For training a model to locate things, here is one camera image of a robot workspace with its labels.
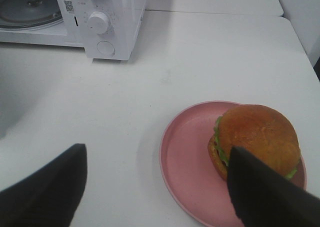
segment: table surface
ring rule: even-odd
[[[147,10],[282,16],[279,0],[147,0]]]
[[[213,100],[287,116],[320,197],[320,83],[282,17],[146,11],[129,61],[12,43],[0,43],[0,59],[0,190],[85,143],[72,227],[202,226],[169,194],[158,151],[177,113]]]

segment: white knob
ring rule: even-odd
[[[94,33],[103,34],[108,30],[110,21],[105,13],[95,11],[89,16],[87,24]]]

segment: microwave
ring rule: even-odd
[[[146,0],[0,0],[0,42],[81,47],[128,60]]]

